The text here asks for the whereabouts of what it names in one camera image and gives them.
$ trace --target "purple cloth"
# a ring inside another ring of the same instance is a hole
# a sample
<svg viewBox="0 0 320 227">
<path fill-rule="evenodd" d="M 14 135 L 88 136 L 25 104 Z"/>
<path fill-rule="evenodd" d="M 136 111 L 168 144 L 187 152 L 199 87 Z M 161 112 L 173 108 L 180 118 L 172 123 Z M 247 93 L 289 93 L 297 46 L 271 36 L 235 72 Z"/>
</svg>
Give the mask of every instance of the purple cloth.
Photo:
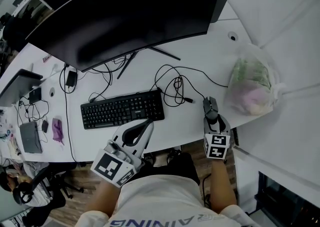
<svg viewBox="0 0 320 227">
<path fill-rule="evenodd" d="M 62 139 L 64 138 L 64 134 L 62 133 L 62 122 L 60 119 L 52 119 L 52 132 L 53 140 L 63 144 Z"/>
</svg>

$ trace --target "office chair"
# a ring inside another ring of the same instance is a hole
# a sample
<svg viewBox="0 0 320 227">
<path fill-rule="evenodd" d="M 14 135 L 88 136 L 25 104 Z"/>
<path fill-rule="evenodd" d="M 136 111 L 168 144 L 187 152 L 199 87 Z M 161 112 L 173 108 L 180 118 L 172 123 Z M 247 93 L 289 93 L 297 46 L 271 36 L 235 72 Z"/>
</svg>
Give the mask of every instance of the office chair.
<svg viewBox="0 0 320 227">
<path fill-rule="evenodd" d="M 49 204 L 41 207 L 34 207 L 26 216 L 22 217 L 22 222 L 26 227 L 42 226 L 47 220 L 51 210 L 62 208 L 66 205 L 66 199 L 60 189 L 65 192 L 65 195 L 69 199 L 72 199 L 73 196 L 68 194 L 67 188 L 78 191 L 80 193 L 84 192 L 83 188 L 77 189 L 72 185 L 66 183 L 64 180 L 67 171 L 76 168 L 76 166 L 76 163 L 51 163 L 48 167 L 45 167 L 41 171 L 39 171 L 39 173 L 33 178 L 31 183 L 22 182 L 17 188 L 13 190 L 13 198 L 15 202 L 20 205 L 26 204 L 32 200 L 33 190 L 38 185 L 41 185 L 46 195 L 52 198 Z M 45 185 L 45 178 L 48 179 L 50 186 Z"/>
</svg>

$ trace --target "wooden floor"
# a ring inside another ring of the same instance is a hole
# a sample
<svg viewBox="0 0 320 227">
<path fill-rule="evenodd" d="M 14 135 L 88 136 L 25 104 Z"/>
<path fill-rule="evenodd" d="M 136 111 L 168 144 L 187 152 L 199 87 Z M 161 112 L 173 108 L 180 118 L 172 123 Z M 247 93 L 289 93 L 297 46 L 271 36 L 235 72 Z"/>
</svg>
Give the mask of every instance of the wooden floor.
<svg viewBox="0 0 320 227">
<path fill-rule="evenodd" d="M 186 144 L 182 147 L 182 151 L 185 153 L 190 153 L 192 156 L 198 177 L 201 181 L 200 191 L 202 196 L 202 181 L 211 173 L 211 160 L 206 158 L 204 142 L 203 140 L 199 140 Z M 168 151 L 157 152 L 154 166 L 158 167 L 166 165 L 167 155 Z M 226 158 L 229 179 L 234 191 L 237 194 L 235 161 L 231 149 L 228 150 Z M 77 223 L 80 215 L 84 212 L 84 208 L 88 199 L 92 196 L 97 185 L 100 183 L 100 177 L 91 172 L 90 167 L 91 164 L 87 164 L 85 167 L 77 167 L 70 173 L 70 176 L 65 179 L 67 183 L 72 184 L 77 188 L 84 188 L 84 193 L 70 191 L 68 189 L 69 194 L 72 194 L 73 198 L 66 198 L 66 205 L 62 208 L 53 210 L 50 214 L 53 219 L 57 220 L 61 224 L 64 224 L 65 226 L 74 226 Z M 205 180 L 204 191 L 205 195 L 210 193 L 210 178 Z"/>
</svg>

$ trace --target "black hair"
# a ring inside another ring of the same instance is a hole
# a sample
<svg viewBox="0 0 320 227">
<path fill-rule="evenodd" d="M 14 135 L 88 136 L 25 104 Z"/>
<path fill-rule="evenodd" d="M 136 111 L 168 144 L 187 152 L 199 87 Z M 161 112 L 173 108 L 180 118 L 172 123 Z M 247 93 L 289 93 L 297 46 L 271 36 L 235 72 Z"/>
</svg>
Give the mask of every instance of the black hair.
<svg viewBox="0 0 320 227">
<path fill-rule="evenodd" d="M 11 16 L 12 16 L 12 15 L 9 14 L 9 13 L 4 14 L 4 15 L 1 16 L 1 18 L 0 18 L 0 23 L 2 23 L 3 26 L 5 26 L 6 23 L 9 21 L 9 19 L 10 19 Z"/>
<path fill-rule="evenodd" d="M 11 192 L 11 189 L 8 186 L 7 174 L 5 172 L 0 173 L 0 186 L 7 192 Z"/>
</svg>

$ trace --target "white t-shirt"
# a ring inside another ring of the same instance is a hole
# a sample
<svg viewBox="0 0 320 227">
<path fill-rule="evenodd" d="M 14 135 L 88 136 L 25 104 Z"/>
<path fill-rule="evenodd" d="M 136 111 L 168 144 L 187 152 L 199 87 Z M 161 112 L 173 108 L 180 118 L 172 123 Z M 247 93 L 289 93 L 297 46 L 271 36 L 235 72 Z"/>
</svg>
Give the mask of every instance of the white t-shirt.
<svg viewBox="0 0 320 227">
<path fill-rule="evenodd" d="M 49 165 L 47 162 L 23 162 L 23 168 L 25 173 L 31 177 L 32 179 L 39 173 L 40 170 L 46 168 Z M 49 187 L 49 181 L 47 178 L 43 179 L 45 186 Z M 33 190 L 32 199 L 26 205 L 30 207 L 43 207 L 50 203 L 53 193 L 52 191 L 49 192 L 51 197 L 47 195 L 41 183 Z"/>
<path fill-rule="evenodd" d="M 81 215 L 76 227 L 258 227 L 237 205 L 217 214 L 203 206 L 196 182 L 176 175 L 151 175 L 126 183 L 116 213 Z"/>
</svg>

